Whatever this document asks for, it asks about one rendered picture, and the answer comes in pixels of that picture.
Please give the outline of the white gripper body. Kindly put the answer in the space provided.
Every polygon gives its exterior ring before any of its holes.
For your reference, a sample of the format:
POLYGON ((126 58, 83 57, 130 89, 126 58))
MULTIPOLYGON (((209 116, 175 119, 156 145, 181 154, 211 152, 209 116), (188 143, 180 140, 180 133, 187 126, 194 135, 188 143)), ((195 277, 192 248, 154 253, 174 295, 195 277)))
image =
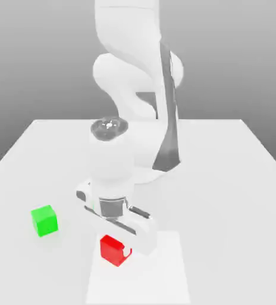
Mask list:
POLYGON ((157 224, 151 214, 135 206, 123 206, 123 215, 117 219, 106 219, 84 206, 87 222, 102 235, 109 235, 125 246, 149 255, 157 245, 157 224))

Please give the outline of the small red cube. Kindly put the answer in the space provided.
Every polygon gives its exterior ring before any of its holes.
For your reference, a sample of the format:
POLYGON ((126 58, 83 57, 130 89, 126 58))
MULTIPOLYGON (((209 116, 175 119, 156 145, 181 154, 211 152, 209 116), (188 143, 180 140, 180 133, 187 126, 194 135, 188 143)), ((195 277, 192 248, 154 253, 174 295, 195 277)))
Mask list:
POLYGON ((121 266, 126 260, 123 256, 125 245, 115 238, 105 235, 100 240, 101 257, 116 267, 121 266))

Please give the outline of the small green cube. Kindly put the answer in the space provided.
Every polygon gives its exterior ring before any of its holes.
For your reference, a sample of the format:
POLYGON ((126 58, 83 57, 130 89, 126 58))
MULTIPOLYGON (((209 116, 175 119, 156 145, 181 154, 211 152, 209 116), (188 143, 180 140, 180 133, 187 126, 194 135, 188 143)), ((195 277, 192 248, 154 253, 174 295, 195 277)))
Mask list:
POLYGON ((58 230, 58 221, 52 206, 47 205, 30 211, 33 227, 39 237, 58 230))

